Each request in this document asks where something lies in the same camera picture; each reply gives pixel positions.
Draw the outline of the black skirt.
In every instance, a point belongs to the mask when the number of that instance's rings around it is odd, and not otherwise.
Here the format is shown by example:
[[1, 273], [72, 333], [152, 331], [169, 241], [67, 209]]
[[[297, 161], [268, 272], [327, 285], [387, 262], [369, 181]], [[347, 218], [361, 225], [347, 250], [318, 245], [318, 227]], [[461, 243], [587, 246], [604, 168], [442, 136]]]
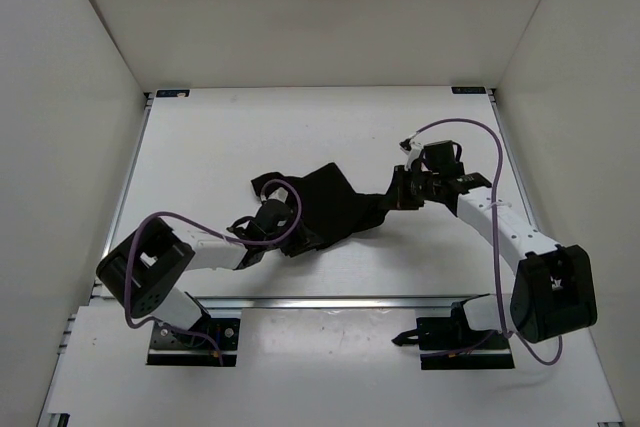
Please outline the black skirt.
[[303, 176], [285, 176], [268, 172], [251, 180], [255, 194], [270, 194], [267, 186], [282, 180], [299, 194], [302, 201], [301, 224], [307, 238], [293, 234], [282, 252], [294, 257], [309, 250], [325, 250], [347, 237], [376, 228], [384, 222], [389, 209], [382, 194], [356, 192], [339, 167], [331, 162]]

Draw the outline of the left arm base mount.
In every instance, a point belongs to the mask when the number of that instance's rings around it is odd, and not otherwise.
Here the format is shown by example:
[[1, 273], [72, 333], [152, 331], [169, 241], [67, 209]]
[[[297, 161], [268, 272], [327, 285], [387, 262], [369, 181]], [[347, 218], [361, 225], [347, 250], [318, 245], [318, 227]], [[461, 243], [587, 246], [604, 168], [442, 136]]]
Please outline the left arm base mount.
[[233, 368], [237, 363], [241, 312], [239, 310], [210, 311], [211, 321], [205, 334], [210, 341], [175, 333], [165, 326], [154, 325], [150, 335], [146, 364], [166, 367]]

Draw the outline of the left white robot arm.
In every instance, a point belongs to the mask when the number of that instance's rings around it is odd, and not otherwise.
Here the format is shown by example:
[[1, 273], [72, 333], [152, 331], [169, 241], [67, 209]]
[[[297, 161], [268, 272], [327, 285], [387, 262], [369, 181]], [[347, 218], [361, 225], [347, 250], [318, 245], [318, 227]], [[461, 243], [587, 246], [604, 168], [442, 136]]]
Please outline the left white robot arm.
[[295, 207], [277, 199], [263, 201], [254, 216], [237, 220], [228, 231], [229, 237], [214, 235], [193, 224], [178, 230], [159, 215], [104, 257], [96, 275], [134, 327], [152, 320], [169, 326], [185, 344], [197, 345], [208, 336], [209, 315], [176, 287], [184, 272], [244, 270], [268, 251], [294, 257], [323, 243]]

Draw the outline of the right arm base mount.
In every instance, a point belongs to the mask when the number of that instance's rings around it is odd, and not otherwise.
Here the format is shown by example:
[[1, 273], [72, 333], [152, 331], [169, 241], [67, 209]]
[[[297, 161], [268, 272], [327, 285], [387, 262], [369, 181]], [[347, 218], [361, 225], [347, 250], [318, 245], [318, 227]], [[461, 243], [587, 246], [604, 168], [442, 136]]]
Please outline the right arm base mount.
[[417, 317], [414, 329], [399, 333], [391, 342], [398, 347], [417, 346], [423, 371], [515, 368], [508, 340], [491, 329], [472, 330], [458, 304], [448, 316]]

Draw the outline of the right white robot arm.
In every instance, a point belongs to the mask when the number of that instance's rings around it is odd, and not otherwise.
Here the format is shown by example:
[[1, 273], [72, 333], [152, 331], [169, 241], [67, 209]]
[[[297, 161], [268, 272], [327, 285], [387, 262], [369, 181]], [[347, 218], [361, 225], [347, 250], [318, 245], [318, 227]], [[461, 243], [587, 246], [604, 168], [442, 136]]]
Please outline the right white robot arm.
[[457, 143], [422, 146], [406, 139], [400, 148], [407, 161], [394, 169], [385, 207], [408, 211], [427, 202], [446, 206], [489, 243], [514, 275], [511, 292], [461, 303], [461, 314], [448, 323], [453, 343], [471, 347], [484, 331], [539, 343], [596, 323], [591, 260], [581, 246], [564, 246], [539, 232], [498, 198], [494, 183], [466, 172]]

